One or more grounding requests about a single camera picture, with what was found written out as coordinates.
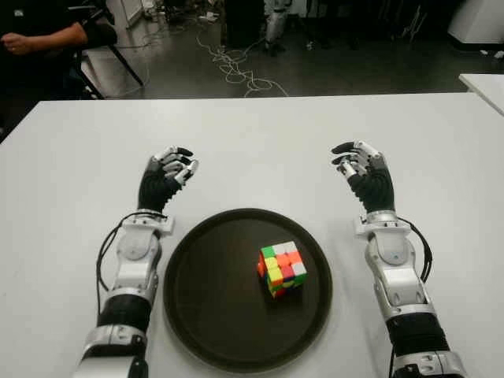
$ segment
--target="rubik's cube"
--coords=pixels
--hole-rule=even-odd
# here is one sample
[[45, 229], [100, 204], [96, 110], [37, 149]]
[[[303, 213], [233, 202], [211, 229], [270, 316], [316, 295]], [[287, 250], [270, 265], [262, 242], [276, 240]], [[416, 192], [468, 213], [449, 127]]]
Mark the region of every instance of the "rubik's cube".
[[294, 242], [261, 248], [258, 272], [274, 298], [301, 285], [306, 279], [306, 268]]

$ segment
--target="person's arm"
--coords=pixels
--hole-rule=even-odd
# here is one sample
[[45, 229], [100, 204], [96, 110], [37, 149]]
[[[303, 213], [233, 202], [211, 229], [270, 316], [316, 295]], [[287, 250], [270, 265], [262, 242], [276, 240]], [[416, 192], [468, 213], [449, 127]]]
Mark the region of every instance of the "person's arm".
[[8, 33], [0, 41], [10, 53], [26, 55], [36, 51], [81, 46], [87, 43], [87, 35], [82, 26], [75, 22], [72, 26], [56, 31], [53, 34], [27, 37], [26, 35]]

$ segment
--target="table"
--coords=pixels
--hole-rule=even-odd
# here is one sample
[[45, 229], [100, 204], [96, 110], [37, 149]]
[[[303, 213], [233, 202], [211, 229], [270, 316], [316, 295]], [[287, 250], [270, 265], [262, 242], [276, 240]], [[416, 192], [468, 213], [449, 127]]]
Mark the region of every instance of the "table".
[[[135, 208], [147, 158], [190, 147], [198, 174], [165, 209], [169, 255], [197, 223], [253, 206], [299, 222], [332, 267], [333, 307], [319, 339], [264, 377], [386, 376], [390, 343], [352, 220], [363, 209], [329, 150], [363, 139], [385, 152], [396, 207], [434, 253], [428, 289], [471, 377], [504, 371], [502, 118], [476, 94], [41, 102], [0, 145], [0, 376], [68, 377], [95, 325], [95, 259]], [[421, 244], [414, 236], [421, 267]], [[107, 282], [113, 254], [104, 266]], [[152, 377], [223, 377], [151, 316]]]
[[504, 75], [462, 73], [458, 78], [504, 116]]

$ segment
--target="dark brown tray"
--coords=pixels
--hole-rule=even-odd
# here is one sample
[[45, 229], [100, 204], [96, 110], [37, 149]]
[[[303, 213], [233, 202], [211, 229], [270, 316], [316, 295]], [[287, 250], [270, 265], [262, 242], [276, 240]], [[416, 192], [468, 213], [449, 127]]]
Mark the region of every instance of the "dark brown tray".
[[[259, 279], [259, 250], [294, 240], [306, 282], [273, 299]], [[259, 372], [296, 358], [323, 328], [332, 298], [328, 263], [299, 224], [262, 209], [217, 214], [189, 232], [165, 273], [165, 312], [183, 344], [233, 372]]]

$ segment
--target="gray floor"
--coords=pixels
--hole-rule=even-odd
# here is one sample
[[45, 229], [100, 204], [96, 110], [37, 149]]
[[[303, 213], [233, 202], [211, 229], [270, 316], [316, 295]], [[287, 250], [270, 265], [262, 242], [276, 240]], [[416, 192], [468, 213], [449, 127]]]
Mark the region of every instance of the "gray floor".
[[[189, 20], [183, 28], [167, 30], [162, 19], [142, 19], [127, 30], [118, 17], [117, 31], [118, 46], [150, 43], [143, 48], [121, 49], [146, 85], [138, 89], [107, 50], [92, 50], [86, 70], [107, 97], [239, 98], [247, 93], [246, 83], [226, 83], [219, 65], [196, 42], [199, 35], [202, 43], [218, 48], [219, 24], [201, 28]], [[332, 41], [329, 50], [315, 46], [308, 51], [304, 35], [290, 29], [283, 42], [287, 51], [279, 57], [266, 56], [256, 48], [239, 67], [252, 70], [254, 77], [274, 80], [290, 96], [465, 91], [458, 80], [461, 72], [504, 73], [503, 60], [457, 51], [447, 41], [363, 41], [359, 50], [351, 50], [340, 37]], [[249, 97], [280, 95], [274, 87]]]

